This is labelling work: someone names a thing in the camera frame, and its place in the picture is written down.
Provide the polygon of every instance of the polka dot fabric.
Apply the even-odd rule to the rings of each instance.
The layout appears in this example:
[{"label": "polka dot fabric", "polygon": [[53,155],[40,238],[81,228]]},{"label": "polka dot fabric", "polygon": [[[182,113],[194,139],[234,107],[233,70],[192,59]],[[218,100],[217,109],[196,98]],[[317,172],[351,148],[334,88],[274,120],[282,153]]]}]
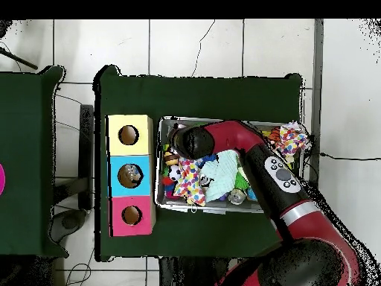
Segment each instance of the polka dot fabric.
[{"label": "polka dot fabric", "polygon": [[188,202],[199,206],[205,206],[206,199],[204,192],[199,185],[199,168],[194,160],[180,157],[179,167],[182,173],[173,196],[183,196]]},{"label": "polka dot fabric", "polygon": [[276,148],[280,149],[282,155],[286,158],[293,156],[298,149],[304,149],[306,146],[306,135],[295,128],[288,127],[287,125],[282,126],[280,136],[281,141],[276,144]]}]

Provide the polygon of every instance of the red robot arm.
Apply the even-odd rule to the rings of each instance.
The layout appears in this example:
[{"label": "red robot arm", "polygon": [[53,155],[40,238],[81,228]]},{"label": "red robot arm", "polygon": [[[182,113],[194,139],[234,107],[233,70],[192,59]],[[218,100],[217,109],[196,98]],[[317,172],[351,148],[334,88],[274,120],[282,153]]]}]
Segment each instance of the red robot arm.
[{"label": "red robot arm", "polygon": [[219,286],[358,284],[356,253],[259,132],[240,121],[222,121],[176,130],[170,143],[188,159],[229,149],[237,151],[260,206],[282,240],[282,247],[261,263],[242,264]]}]

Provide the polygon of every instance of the green table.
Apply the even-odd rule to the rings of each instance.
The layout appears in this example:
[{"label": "green table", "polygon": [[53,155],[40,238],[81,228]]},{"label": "green table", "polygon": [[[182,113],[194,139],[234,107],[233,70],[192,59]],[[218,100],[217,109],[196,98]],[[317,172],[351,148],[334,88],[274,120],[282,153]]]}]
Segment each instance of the green table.
[{"label": "green table", "polygon": [[67,256],[48,237],[54,192],[54,91],[61,67],[0,72],[0,254]]},{"label": "green table", "polygon": [[289,122],[299,118],[301,77],[167,78],[122,77],[105,66],[95,77],[96,257],[250,257],[278,241],[264,214],[176,212],[156,207],[157,222],[146,236],[110,238],[108,227],[105,115],[146,114],[157,131],[164,115]]}]

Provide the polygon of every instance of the pink box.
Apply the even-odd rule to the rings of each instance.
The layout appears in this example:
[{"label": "pink box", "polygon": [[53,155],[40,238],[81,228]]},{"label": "pink box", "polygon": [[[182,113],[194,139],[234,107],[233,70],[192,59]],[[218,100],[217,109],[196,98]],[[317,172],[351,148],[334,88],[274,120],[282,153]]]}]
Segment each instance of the pink box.
[{"label": "pink box", "polygon": [[[141,219],[134,226],[125,223],[122,217],[123,210],[128,206],[135,206],[141,212]],[[156,212],[151,196],[113,197],[112,210],[109,204],[109,212],[110,211],[112,211],[111,237],[150,235],[156,221]]]}]

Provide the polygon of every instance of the colored box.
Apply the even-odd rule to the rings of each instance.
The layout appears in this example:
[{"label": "colored box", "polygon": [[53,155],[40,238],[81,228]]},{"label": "colored box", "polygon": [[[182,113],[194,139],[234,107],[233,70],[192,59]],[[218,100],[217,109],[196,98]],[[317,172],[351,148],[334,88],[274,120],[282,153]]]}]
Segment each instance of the colored box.
[{"label": "colored box", "polygon": [[[113,197],[147,196],[153,194],[150,156],[111,156],[111,195]],[[119,169],[124,165],[137,165],[143,179],[135,188],[125,188],[118,180]]]},{"label": "colored box", "polygon": [[[150,235],[152,233],[156,222],[156,212],[151,196],[113,197],[111,205],[112,209],[109,205],[109,212],[112,212],[110,237]],[[128,206],[135,206],[141,211],[141,219],[134,226],[126,224],[122,218],[123,210]]]},{"label": "colored box", "polygon": [[[147,115],[108,115],[110,156],[142,156],[153,153],[153,123]],[[133,126],[138,131],[135,144],[123,144],[119,131]]]}]

